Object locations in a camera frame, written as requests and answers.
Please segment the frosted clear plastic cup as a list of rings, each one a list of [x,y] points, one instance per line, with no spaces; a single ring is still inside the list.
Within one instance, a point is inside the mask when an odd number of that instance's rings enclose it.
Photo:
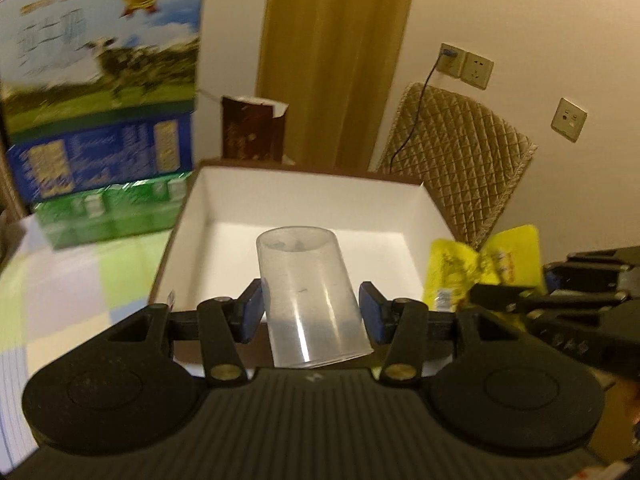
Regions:
[[[273,363],[311,368],[372,352],[335,234],[282,226],[257,237]]]

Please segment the yellow snack packet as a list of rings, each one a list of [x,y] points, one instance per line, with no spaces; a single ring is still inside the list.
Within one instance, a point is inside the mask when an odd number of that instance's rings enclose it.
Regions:
[[[454,240],[434,240],[422,296],[424,304],[436,311],[456,310],[476,284],[546,292],[536,226],[524,224],[491,235],[477,250]]]

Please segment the brown cardboard storage box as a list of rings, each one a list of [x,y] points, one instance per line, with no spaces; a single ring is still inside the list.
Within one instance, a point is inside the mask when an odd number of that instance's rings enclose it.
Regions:
[[[191,177],[150,299],[176,311],[261,280],[278,367],[372,352],[357,304],[370,282],[420,298],[431,244],[451,229],[422,184],[299,169],[204,165]]]

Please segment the green drink pack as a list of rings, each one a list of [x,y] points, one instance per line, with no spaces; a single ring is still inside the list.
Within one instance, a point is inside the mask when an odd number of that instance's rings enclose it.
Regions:
[[[112,184],[36,203],[34,213],[56,249],[170,230],[190,177],[179,172]]]

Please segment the quilted tan chair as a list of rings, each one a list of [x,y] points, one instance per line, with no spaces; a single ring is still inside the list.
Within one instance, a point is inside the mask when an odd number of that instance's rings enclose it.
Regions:
[[[477,249],[536,149],[483,103],[413,82],[400,99],[376,170],[420,180],[454,238]]]

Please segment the dark red paper bag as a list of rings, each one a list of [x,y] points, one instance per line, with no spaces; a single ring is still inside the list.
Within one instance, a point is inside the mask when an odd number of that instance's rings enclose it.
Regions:
[[[282,162],[288,104],[254,96],[224,96],[221,111],[224,159]]]

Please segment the blue milk carton box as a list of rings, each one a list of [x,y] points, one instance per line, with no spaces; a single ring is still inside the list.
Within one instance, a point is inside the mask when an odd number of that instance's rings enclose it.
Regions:
[[[26,203],[175,172],[192,162],[189,113],[77,131],[29,141],[8,151]]]

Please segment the cow picture milk carton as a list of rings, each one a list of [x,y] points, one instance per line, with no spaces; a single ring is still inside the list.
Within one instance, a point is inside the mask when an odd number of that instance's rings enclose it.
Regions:
[[[203,0],[2,0],[10,143],[190,113]]]

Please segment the wall socket with plug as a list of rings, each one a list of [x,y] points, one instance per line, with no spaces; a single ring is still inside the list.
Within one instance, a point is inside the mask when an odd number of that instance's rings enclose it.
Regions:
[[[462,72],[466,52],[450,44],[441,44],[437,70],[452,78],[459,78]]]

